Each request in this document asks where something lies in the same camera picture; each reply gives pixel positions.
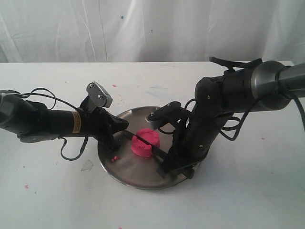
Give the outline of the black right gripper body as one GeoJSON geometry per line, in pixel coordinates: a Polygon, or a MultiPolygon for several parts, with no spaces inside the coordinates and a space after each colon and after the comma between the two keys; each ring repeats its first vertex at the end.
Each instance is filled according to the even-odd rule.
{"type": "Polygon", "coordinates": [[[193,166],[208,155],[212,142],[229,119],[226,107],[225,76],[204,77],[195,87],[195,105],[186,118],[181,119],[173,134],[173,144],[178,156],[194,174],[193,166]]]}

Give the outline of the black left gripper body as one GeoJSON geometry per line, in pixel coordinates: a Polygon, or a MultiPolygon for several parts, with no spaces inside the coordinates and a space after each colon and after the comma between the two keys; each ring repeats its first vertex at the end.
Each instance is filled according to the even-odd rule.
{"type": "Polygon", "coordinates": [[[93,137],[97,141],[112,141],[109,113],[102,108],[96,108],[92,113],[81,107],[78,108],[81,116],[81,129],[78,137],[93,137]]]}

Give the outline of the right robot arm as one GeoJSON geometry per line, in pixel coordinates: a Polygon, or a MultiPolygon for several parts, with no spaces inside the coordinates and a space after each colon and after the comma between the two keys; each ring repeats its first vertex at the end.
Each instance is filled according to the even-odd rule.
{"type": "Polygon", "coordinates": [[[305,66],[285,66],[277,61],[233,62],[211,57],[210,61],[226,68],[222,76],[204,77],[195,87],[195,105],[180,121],[173,135],[168,157],[160,172],[173,171],[186,177],[194,175],[193,166],[203,161],[218,135],[234,141],[251,112],[285,108],[290,101],[299,113],[305,111],[300,98],[305,95],[305,66]]]}

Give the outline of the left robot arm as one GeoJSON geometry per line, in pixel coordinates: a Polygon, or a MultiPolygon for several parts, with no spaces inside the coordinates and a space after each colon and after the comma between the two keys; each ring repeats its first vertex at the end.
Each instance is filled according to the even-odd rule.
{"type": "Polygon", "coordinates": [[[49,109],[43,103],[29,101],[31,95],[36,95],[36,91],[25,94],[13,90],[0,92],[0,127],[15,133],[21,142],[84,137],[80,150],[83,152],[88,138],[94,137],[109,150],[117,151],[119,145],[114,140],[115,133],[123,131],[129,138],[134,136],[127,131],[127,120],[106,111],[111,105],[109,95],[102,95],[101,105],[88,95],[74,111],[49,109]]]}

